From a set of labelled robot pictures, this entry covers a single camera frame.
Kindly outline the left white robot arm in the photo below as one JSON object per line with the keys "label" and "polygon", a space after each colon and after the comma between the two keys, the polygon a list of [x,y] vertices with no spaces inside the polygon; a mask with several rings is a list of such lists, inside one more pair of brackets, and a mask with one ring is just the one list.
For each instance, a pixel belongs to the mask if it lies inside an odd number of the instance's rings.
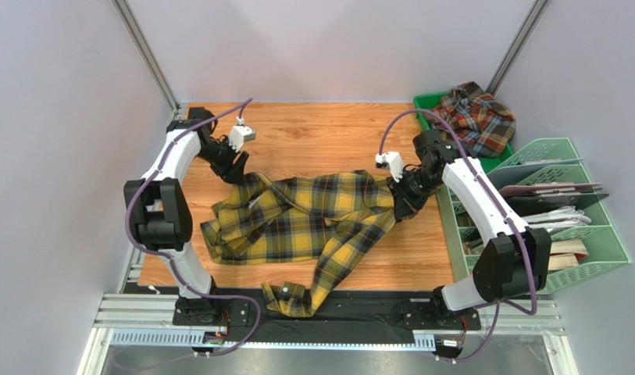
{"label": "left white robot arm", "polygon": [[255,131],[244,121],[244,108],[240,104],[231,109],[236,123],[221,137],[213,135],[221,115],[204,107],[189,109],[186,119],[167,126],[164,144],[150,169],[123,187],[130,243],[162,260],[179,288],[176,310],[185,315],[216,312],[220,299],[191,241],[193,218],[182,183],[194,159],[206,161],[227,184],[243,183],[249,157],[243,146],[255,139]]}

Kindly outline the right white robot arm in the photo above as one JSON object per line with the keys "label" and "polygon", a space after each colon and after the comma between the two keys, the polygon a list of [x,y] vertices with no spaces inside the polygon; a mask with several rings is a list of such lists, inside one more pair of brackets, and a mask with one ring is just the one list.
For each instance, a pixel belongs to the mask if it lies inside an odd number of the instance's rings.
{"label": "right white robot arm", "polygon": [[439,308],[460,312],[523,295],[537,298],[548,281],[550,234],[530,227],[507,204],[479,160],[459,142],[443,141],[437,130],[425,130],[413,144],[420,161],[413,169],[397,152],[376,156],[376,162],[391,173],[387,182],[396,219],[417,213],[445,186],[466,209],[484,246],[470,275],[435,291]]}

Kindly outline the yellow plaid long sleeve shirt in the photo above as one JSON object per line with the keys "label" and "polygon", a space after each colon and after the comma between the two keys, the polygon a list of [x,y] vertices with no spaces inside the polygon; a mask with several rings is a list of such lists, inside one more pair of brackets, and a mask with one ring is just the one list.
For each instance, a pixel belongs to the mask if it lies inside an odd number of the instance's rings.
{"label": "yellow plaid long sleeve shirt", "polygon": [[201,223],[211,260],[247,266],[314,259],[312,284],[262,284],[269,310],[314,316],[328,294],[397,223],[384,177],[363,171],[271,180],[247,173]]}

